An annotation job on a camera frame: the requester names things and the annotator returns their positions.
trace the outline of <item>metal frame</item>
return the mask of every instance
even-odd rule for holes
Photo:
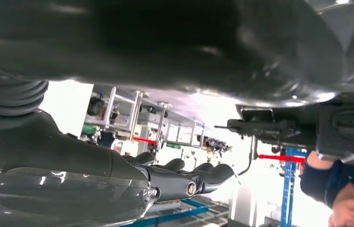
[[[306,152],[302,152],[300,149],[287,147],[287,156],[301,156],[305,157]],[[281,205],[281,227],[292,226],[292,211],[294,203],[294,185],[295,185],[295,162],[285,162],[285,174],[284,174],[284,189],[283,189],[283,202]]]
[[[195,208],[188,209],[188,210],[180,210],[163,216],[150,216],[147,218],[137,220],[136,222],[129,224],[127,226],[129,227],[157,226],[164,222],[169,222],[169,221],[186,218],[193,215],[202,214],[209,210],[209,207],[207,205],[193,201],[191,199],[182,200],[182,202],[189,204]]]
[[[179,142],[178,141],[178,138],[180,136],[181,124],[178,125],[176,141],[168,140],[168,135],[170,133],[170,128],[171,128],[171,122],[169,122],[168,125],[167,125],[167,133],[165,135],[165,142],[178,144],[178,145],[181,145],[181,146],[187,146],[187,147],[202,148],[203,147],[203,139],[204,139],[204,135],[205,135],[205,124],[199,124],[199,125],[201,125],[201,128],[202,128],[202,133],[201,133],[201,136],[200,136],[199,146],[193,145],[193,138],[195,137],[195,129],[198,126],[197,122],[193,123],[191,134],[190,134],[190,142],[189,143],[184,143],[184,142]]]
[[[102,120],[85,119],[85,123],[98,125],[98,126],[102,126],[105,128],[112,128],[112,129],[120,130],[120,131],[128,131],[130,133],[130,139],[132,139],[133,133],[135,130],[135,125],[136,125],[137,119],[138,119],[139,108],[142,103],[143,93],[140,91],[137,91],[137,95],[135,97],[135,100],[131,100],[131,99],[128,99],[126,97],[116,94],[116,92],[117,92],[117,88],[113,87],[111,90],[109,99],[107,101],[107,107],[104,112],[103,119]],[[130,121],[128,122],[128,126],[125,128],[109,124],[109,118],[112,113],[112,108],[113,108],[113,104],[114,104],[115,99],[119,99],[121,101],[132,104],[131,110],[130,110]]]

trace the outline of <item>metal rod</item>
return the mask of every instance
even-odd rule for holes
[[[175,139],[175,142],[178,142],[178,138],[180,137],[180,130],[181,130],[181,124],[178,124],[178,128],[177,128],[177,138]]]
[[[116,91],[117,91],[117,88],[113,87],[112,91],[110,93],[109,101],[107,102],[106,112],[104,114],[104,119],[103,119],[104,125],[106,127],[109,126],[109,119],[110,119],[110,115],[112,114],[112,108],[113,108],[114,97],[115,97]]]
[[[124,102],[127,102],[127,103],[132,103],[132,104],[135,103],[134,100],[131,100],[131,99],[126,98],[126,97],[124,97],[124,96],[120,96],[120,95],[117,95],[117,94],[116,94],[115,97],[116,97],[117,99],[119,99],[119,100],[121,100],[121,101],[124,101]]]
[[[203,147],[203,140],[205,138],[205,124],[202,126],[202,134],[200,135],[199,147]]]
[[[167,103],[162,103],[162,104],[163,104],[163,110],[162,110],[162,115],[160,116],[160,120],[159,120],[159,127],[157,128],[156,143],[158,143],[160,140],[160,135],[161,135],[162,127],[163,127],[163,119],[164,119],[165,111],[168,106]]]
[[[136,93],[135,95],[135,101],[131,107],[131,110],[130,110],[130,122],[128,122],[128,130],[131,131],[132,129],[132,124],[134,122],[134,119],[135,119],[135,110],[137,108],[137,102],[138,102],[138,98],[139,98],[139,92]]]
[[[196,128],[196,122],[193,122],[192,131],[190,133],[190,145],[191,146],[192,146],[192,143],[193,143],[193,135],[195,134],[195,128]]]
[[[168,135],[170,134],[170,128],[171,128],[171,121],[168,121],[168,124],[167,124],[167,132],[166,132],[166,134],[165,134],[164,140],[168,140]]]
[[[143,93],[138,91],[135,100],[133,115],[132,115],[133,118],[131,118],[130,121],[130,138],[129,138],[130,140],[134,139],[134,131],[135,131],[135,126],[137,125],[138,122],[138,115],[139,115],[140,106],[142,104],[142,97],[143,97]]]

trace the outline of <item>metal rack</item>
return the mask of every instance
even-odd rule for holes
[[[172,143],[172,144],[177,144],[177,145],[187,146],[187,147],[194,147],[194,148],[202,148],[203,147],[203,138],[204,138],[204,134],[205,134],[205,124],[200,124],[198,122],[193,123],[193,125],[191,126],[192,130],[191,130],[191,134],[190,134],[190,142],[189,143],[178,141],[179,137],[180,137],[180,132],[181,132],[181,125],[178,125],[177,136],[176,136],[175,141],[168,140],[171,127],[172,127],[172,124],[171,124],[171,122],[169,122],[169,124],[167,125],[167,133],[165,135],[165,139],[166,139],[165,142],[166,143]],[[200,142],[199,142],[199,145],[194,145],[193,141],[194,141],[194,137],[195,137],[195,130],[197,127],[201,128]]]
[[[86,118],[85,123],[97,125],[97,126],[101,126],[101,127],[105,127],[105,128],[120,130],[120,131],[126,131],[126,132],[129,132],[130,134],[132,134],[131,132],[134,131],[135,124],[137,121],[137,115],[139,114],[139,108],[142,103],[143,93],[140,91],[137,91],[136,96],[135,96],[135,100],[132,100],[132,99],[120,96],[116,92],[117,92],[117,88],[113,87],[111,89],[110,96],[109,96],[108,100],[105,101],[105,103],[107,103],[107,107],[104,112],[103,119],[99,120],[99,119]],[[112,108],[114,105],[114,100],[121,100],[123,102],[127,102],[127,103],[131,104],[130,120],[128,121],[127,127],[118,126],[118,125],[111,125],[109,123],[110,115],[112,113]]]

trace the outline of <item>bright light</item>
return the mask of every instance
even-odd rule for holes
[[[321,94],[317,95],[318,99],[316,100],[316,102],[318,102],[318,103],[326,102],[330,99],[333,99],[335,96],[336,96],[336,94],[333,92],[321,93]]]
[[[303,106],[302,103],[296,103],[296,102],[288,102],[285,104],[288,107],[297,107],[297,106]]]
[[[336,3],[337,4],[348,4],[349,0],[337,0]]]
[[[42,178],[41,178],[39,184],[40,184],[40,185],[43,185],[45,180],[46,180],[46,177],[45,177],[45,176],[42,176]]]
[[[67,172],[59,172],[59,173],[55,173],[52,171],[52,174],[55,176],[60,176],[59,178],[61,179],[61,183],[63,183],[65,181],[65,176],[67,175]]]

